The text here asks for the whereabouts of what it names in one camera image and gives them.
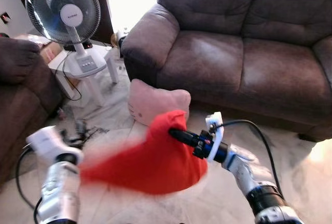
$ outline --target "brown sofa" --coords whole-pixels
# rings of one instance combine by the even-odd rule
[[[332,137],[331,0],[158,0],[121,52],[130,79]]]
[[[39,47],[0,37],[0,185],[15,165],[25,138],[42,127],[62,100]]]

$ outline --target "red cloth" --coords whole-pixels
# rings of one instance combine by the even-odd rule
[[[192,147],[170,136],[170,128],[186,130],[184,111],[158,115],[150,125],[145,142],[105,158],[93,167],[82,167],[82,179],[149,194],[189,188],[206,173],[207,164],[192,155]]]

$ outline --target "marble floor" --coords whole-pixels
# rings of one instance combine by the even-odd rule
[[[106,103],[98,108],[90,101],[84,108],[64,106],[65,120],[50,119],[47,124],[67,128],[74,134],[74,120],[85,119],[98,131],[87,142],[84,151],[118,149],[133,145],[128,137],[142,137],[146,127],[131,118],[127,109],[129,79],[123,64],[117,60],[120,82],[112,84],[106,72],[97,75]],[[199,133],[205,129],[204,106],[190,109],[188,129]],[[332,141],[318,144],[301,141],[296,133],[260,126],[269,136],[276,170],[289,204],[306,224],[332,223]],[[269,167],[264,145],[245,126],[225,129],[225,140],[255,153]],[[23,191],[31,201],[40,196],[45,167],[38,163],[21,176]],[[121,188],[83,186],[80,189],[80,216],[83,224],[249,224],[254,223],[250,206],[232,175],[217,163],[209,164],[208,174],[193,187],[166,195],[151,197]],[[32,211],[22,202],[15,181],[9,181],[0,193],[0,223],[33,224]]]

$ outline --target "pink cushion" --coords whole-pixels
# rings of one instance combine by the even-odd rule
[[[188,120],[190,100],[190,94],[186,90],[156,89],[141,80],[133,79],[128,108],[136,121],[150,125],[157,115],[178,109],[186,112],[185,117]]]

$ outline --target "electric fan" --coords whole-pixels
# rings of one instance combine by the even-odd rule
[[[25,0],[32,24],[48,39],[74,45],[66,62],[74,78],[95,74],[106,62],[94,48],[85,50],[82,43],[90,38],[100,22],[98,0]]]

